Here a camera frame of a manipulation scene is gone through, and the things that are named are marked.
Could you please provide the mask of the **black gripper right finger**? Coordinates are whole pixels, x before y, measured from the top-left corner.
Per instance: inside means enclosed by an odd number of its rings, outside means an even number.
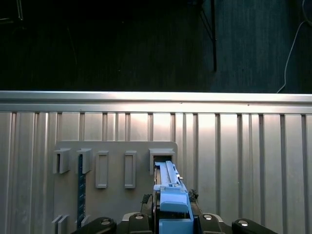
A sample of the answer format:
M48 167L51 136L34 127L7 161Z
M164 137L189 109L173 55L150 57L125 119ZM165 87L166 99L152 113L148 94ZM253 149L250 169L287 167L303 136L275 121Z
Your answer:
M203 213L197 203L198 193L189 190L190 205L194 217L194 234L275 234L274 231L252 220L240 218L227 225L223 219L211 213Z

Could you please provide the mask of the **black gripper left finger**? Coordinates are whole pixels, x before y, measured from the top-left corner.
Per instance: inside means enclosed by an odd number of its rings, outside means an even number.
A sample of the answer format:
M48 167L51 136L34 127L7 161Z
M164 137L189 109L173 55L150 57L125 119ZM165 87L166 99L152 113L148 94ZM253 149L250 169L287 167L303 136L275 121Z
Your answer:
M81 227L82 234L153 234L151 194L145 194L141 202L143 213L128 213L119 224L109 217L100 217Z

